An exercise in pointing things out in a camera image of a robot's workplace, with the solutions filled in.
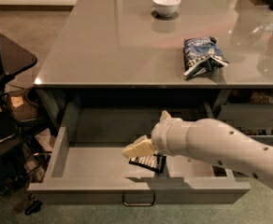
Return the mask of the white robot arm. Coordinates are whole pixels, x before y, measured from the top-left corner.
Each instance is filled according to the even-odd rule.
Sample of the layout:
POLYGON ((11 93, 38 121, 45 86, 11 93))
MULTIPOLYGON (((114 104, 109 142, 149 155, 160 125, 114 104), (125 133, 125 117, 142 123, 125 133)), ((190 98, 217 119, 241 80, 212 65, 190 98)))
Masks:
POLYGON ((146 157, 156 152, 237 171, 273 189, 273 146, 216 119, 185 121, 163 111, 149 136, 139 137, 122 150, 126 158, 146 157))

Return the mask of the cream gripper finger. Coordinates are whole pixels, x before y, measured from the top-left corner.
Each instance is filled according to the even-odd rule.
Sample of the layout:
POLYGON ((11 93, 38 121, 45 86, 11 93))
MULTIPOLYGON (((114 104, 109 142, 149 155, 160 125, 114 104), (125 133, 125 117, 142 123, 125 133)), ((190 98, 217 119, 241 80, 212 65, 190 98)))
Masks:
POLYGON ((171 119, 171 115, 166 110, 163 110, 161 113, 160 121, 164 121, 166 119, 171 119))
POLYGON ((146 157, 154 152, 155 147, 147 135, 139 137, 134 143, 122 150, 122 154, 126 158, 146 157))

